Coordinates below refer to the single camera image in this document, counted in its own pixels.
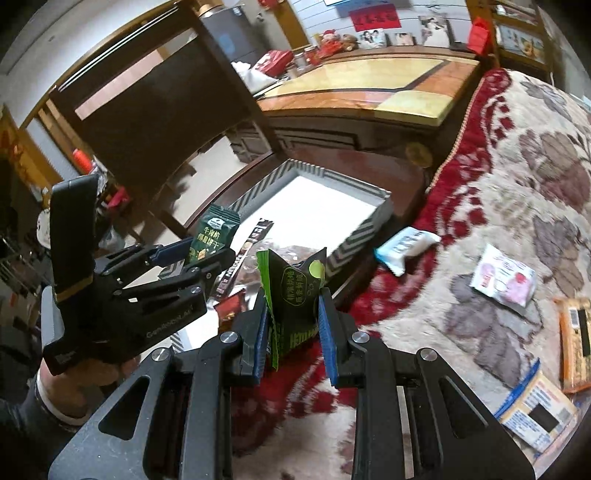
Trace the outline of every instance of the wrist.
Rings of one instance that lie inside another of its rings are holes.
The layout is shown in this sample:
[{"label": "wrist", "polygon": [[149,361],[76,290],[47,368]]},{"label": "wrist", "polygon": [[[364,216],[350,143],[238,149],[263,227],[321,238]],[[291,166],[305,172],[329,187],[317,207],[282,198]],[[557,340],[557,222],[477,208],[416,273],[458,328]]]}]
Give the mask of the wrist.
[{"label": "wrist", "polygon": [[45,361],[39,369],[39,380],[53,407],[67,417],[82,418],[88,411],[86,397],[68,374],[52,375]]}]

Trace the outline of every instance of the wooden table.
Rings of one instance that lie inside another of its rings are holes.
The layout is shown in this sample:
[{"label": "wooden table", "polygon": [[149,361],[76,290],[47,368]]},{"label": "wooden table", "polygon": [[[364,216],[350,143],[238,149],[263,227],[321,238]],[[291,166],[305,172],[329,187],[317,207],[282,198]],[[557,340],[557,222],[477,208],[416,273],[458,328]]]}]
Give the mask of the wooden table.
[{"label": "wooden table", "polygon": [[[258,103],[287,149],[371,151],[433,172],[452,149],[480,70],[475,55],[446,48],[355,50]],[[252,125],[240,124],[228,137],[244,162],[267,150]]]},{"label": "wooden table", "polygon": [[[308,146],[294,149],[288,154],[295,160],[328,168],[391,192],[390,200],[394,206],[392,218],[327,285],[339,308],[347,309],[348,303],[355,299],[360,289],[367,286],[376,269],[374,248],[412,222],[422,206],[426,188],[423,171],[405,160],[354,150]],[[194,234],[198,218],[212,203],[231,205],[281,163],[282,160],[270,153],[250,162],[203,202],[184,227]]]}]

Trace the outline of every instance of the dark green biscuit packet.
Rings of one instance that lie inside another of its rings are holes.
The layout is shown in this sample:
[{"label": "dark green biscuit packet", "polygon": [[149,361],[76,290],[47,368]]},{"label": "dark green biscuit packet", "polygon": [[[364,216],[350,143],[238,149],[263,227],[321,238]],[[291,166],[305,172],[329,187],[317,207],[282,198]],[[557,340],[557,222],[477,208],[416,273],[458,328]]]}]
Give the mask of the dark green biscuit packet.
[{"label": "dark green biscuit packet", "polygon": [[240,226],[240,215],[227,208],[211,205],[199,218],[197,235],[191,243],[186,264],[201,260],[229,247]]},{"label": "dark green biscuit packet", "polygon": [[316,301],[324,286],[326,248],[290,265],[272,250],[256,253],[261,282],[271,311],[273,368],[287,352],[318,333]]}]

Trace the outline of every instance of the pink and white snack package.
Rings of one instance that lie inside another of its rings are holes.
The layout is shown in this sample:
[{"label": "pink and white snack package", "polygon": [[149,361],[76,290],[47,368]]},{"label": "pink and white snack package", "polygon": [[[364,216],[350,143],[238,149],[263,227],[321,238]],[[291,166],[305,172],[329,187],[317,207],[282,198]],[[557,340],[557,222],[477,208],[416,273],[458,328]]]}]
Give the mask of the pink and white snack package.
[{"label": "pink and white snack package", "polygon": [[535,271],[488,244],[470,286],[524,315],[534,294]]}]

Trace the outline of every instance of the silver screw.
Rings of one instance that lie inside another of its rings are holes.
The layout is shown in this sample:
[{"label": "silver screw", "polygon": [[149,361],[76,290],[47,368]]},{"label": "silver screw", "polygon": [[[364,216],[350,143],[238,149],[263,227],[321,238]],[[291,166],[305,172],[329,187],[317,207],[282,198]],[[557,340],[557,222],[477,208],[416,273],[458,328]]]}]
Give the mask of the silver screw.
[{"label": "silver screw", "polygon": [[220,335],[222,343],[234,343],[238,340],[238,334],[236,332],[223,332]]},{"label": "silver screw", "polygon": [[437,360],[437,352],[432,348],[424,348],[421,350],[421,358],[427,362],[433,362]]},{"label": "silver screw", "polygon": [[170,356],[170,350],[161,346],[152,352],[152,360],[155,362],[163,362]]},{"label": "silver screw", "polygon": [[353,335],[351,335],[351,338],[355,343],[369,342],[369,335],[366,332],[355,332]]}]

